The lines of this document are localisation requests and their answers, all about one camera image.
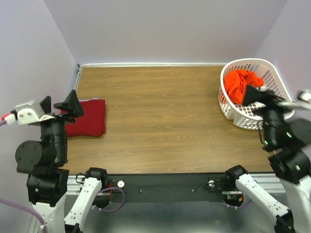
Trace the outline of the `dark red t shirt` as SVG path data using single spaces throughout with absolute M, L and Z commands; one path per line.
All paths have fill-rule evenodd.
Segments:
M 101 99 L 83 100 L 80 104 L 84 115 L 74 123 L 67 124 L 65 130 L 68 137 L 90 136 L 101 137 L 105 131 L 106 102 Z

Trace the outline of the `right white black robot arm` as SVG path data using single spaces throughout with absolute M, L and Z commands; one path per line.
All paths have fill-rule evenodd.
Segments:
M 311 161 L 302 149 L 311 143 L 311 122 L 303 118 L 286 121 L 284 115 L 295 109 L 310 110 L 311 92 L 301 91 L 297 101 L 288 101 L 272 90 L 260 91 L 249 85 L 242 104 L 254 102 L 264 104 L 253 111 L 263 120 L 259 138 L 266 152 L 275 152 L 268 160 L 285 190 L 289 206 L 273 198 L 240 165 L 225 172 L 224 186 L 247 195 L 271 219 L 276 233 L 309 233 Z

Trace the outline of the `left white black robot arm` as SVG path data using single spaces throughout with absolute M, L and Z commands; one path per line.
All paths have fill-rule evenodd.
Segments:
M 95 197 L 108 185 L 107 171 L 90 168 L 85 173 L 83 187 L 70 212 L 64 207 L 68 190 L 67 123 L 84 115 L 75 90 L 63 102 L 51 104 L 50 96 L 19 104 L 11 112 L 19 125 L 40 127 L 38 141 L 28 140 L 16 149 L 17 172 L 28 174 L 26 186 L 29 202 L 41 215 L 43 233 L 81 233 Z

